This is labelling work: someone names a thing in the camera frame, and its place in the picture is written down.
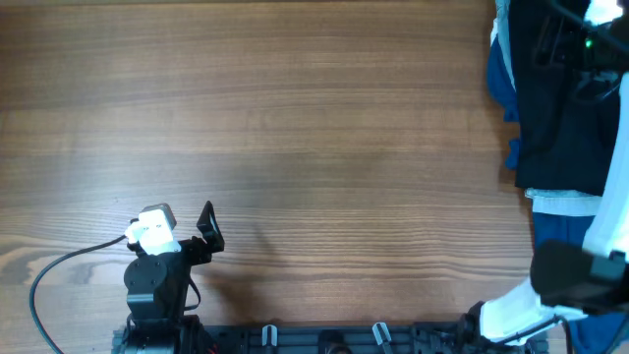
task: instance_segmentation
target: wooden table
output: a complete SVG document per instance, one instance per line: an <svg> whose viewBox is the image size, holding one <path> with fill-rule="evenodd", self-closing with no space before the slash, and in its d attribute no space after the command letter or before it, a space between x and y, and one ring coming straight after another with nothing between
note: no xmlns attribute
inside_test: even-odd
<svg viewBox="0 0 629 354"><path fill-rule="evenodd" d="M55 258L172 206L226 250L194 269L206 325L454 320L528 272L486 92L487 1L0 10L0 351L48 352L28 308ZM125 245L37 291L70 353L108 352Z"/></svg>

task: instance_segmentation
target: black cable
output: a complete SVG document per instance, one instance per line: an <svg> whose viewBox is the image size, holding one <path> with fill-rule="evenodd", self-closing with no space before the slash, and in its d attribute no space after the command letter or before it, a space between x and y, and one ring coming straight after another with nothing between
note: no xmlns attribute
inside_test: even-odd
<svg viewBox="0 0 629 354"><path fill-rule="evenodd" d="M59 349L59 347L55 344L55 342L52 341L52 338L50 338L50 335L48 335L48 332L46 332L46 329L44 329L43 325L41 324L41 321L39 320L39 316L37 315L37 310L35 309L35 290L37 289L37 284L39 284L39 280L41 280L43 275L47 273L49 270L51 270L54 266L59 265L60 263L64 262L67 259L70 259L74 256L86 254L92 251L100 250L105 247L109 247L111 245L115 245L118 242L124 240L125 238L126 236L120 236L117 239L106 242L102 245L88 247L86 249L78 250L78 251L69 253L65 256L58 258L57 260L53 261L50 265L47 265L44 269L42 269L41 272L35 278L32 285L30 286L29 307L30 307L30 314L32 315L32 320L35 322L35 325L37 326L37 329L39 329L39 333L41 333L41 336L43 336L43 339L46 341L46 343L48 343L50 348L52 348L52 350L55 353L63 354L61 349Z"/></svg>
<svg viewBox="0 0 629 354"><path fill-rule="evenodd" d="M563 316L559 316L559 321L563 326L563 332L566 335L566 352L572 354L574 349L572 347L572 330L570 330L570 323Z"/></svg>
<svg viewBox="0 0 629 354"><path fill-rule="evenodd" d="M611 340L611 343L607 347L607 350L605 350L604 352L605 354L611 354L613 353L614 350L616 350L616 348L620 344L620 341L624 339L627 333L627 330L629 330L629 316L625 316L625 319L620 324L620 328L618 329L616 334L613 336L613 339Z"/></svg>
<svg viewBox="0 0 629 354"><path fill-rule="evenodd" d="M550 325L554 325L554 324L557 324L557 323L562 322L562 321L565 321L565 319L562 318L562 317L559 317L559 316L555 316L552 319L550 319L550 320L548 320L548 321L546 321L544 323L538 324L538 325L534 326L531 329L523 331L522 333L517 333L516 332L512 336L510 336L508 338L505 338L505 339L502 339L499 342L496 342L495 344L496 345L505 345L508 342L511 342L511 341L514 341L514 340L518 340L520 338L523 338L523 337L529 336L531 334L537 333L540 330L542 330L542 329L544 329L544 328L546 328L546 327L548 327Z"/></svg>
<svg viewBox="0 0 629 354"><path fill-rule="evenodd" d="M125 330L122 333L122 343L126 343L129 340L129 335L131 334L131 321L133 320L133 314L129 314L127 316L127 326L125 326Z"/></svg>
<svg viewBox="0 0 629 354"><path fill-rule="evenodd" d="M192 278L188 279L188 283L193 288L193 290L195 290L195 294L197 294L197 299L199 299L199 301L194 305L186 306L184 308L184 311L194 310L200 305L200 292L199 292L199 289L197 288L197 285L195 284Z"/></svg>

